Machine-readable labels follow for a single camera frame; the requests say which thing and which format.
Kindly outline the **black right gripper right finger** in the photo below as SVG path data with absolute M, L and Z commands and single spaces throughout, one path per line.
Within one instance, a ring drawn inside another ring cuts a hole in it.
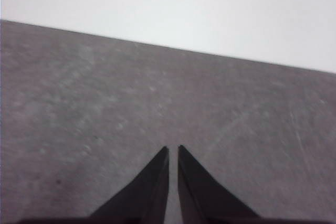
M 178 195 L 183 219 L 259 219 L 200 164 L 183 145 L 178 148 Z

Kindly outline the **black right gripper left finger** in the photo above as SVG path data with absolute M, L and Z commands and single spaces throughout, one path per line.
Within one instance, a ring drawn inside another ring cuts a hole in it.
M 169 149 L 165 146 L 122 190 L 94 211 L 92 219 L 163 219 L 169 193 Z

